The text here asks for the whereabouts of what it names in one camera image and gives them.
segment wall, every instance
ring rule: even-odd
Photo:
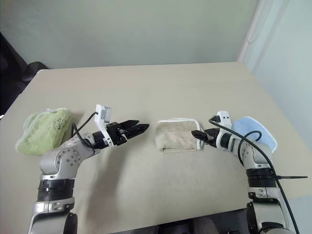
[[[235,61],[256,3],[0,0],[0,29],[50,68]]]
[[[312,1],[272,2],[242,61],[312,149]]]

